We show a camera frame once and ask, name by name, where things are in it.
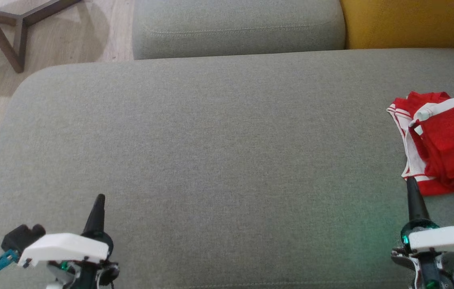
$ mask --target gray fabric upholstery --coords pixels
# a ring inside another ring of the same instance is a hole
[[[119,289],[405,288],[389,257],[405,156],[385,108],[411,90],[454,96],[454,50],[44,69],[0,132],[0,244],[22,223],[79,234],[103,193]],[[454,194],[427,202],[454,225]],[[10,268],[0,288],[51,280]]]
[[[339,0],[135,0],[135,59],[343,49]]]

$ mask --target yellow cushion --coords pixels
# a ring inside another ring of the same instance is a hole
[[[341,0],[347,48],[453,47],[454,0]]]

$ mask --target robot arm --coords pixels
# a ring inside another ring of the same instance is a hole
[[[415,271],[411,289],[454,289],[454,226],[439,228],[430,217],[416,180],[407,179],[409,223],[401,230],[403,247],[392,260]]]
[[[47,289],[95,289],[108,284],[113,287],[120,271],[117,263],[108,260],[113,240],[104,232],[104,203],[105,196],[99,194],[80,236],[45,234],[40,225],[32,230],[21,225],[9,232],[2,244],[5,254],[0,257],[0,270],[11,263],[27,268],[45,261],[56,277]]]

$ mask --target black connector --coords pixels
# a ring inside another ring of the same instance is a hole
[[[45,229],[40,224],[34,225],[32,230],[27,225],[20,225],[4,236],[1,248],[5,252],[13,250],[20,256],[25,248],[44,235]]]

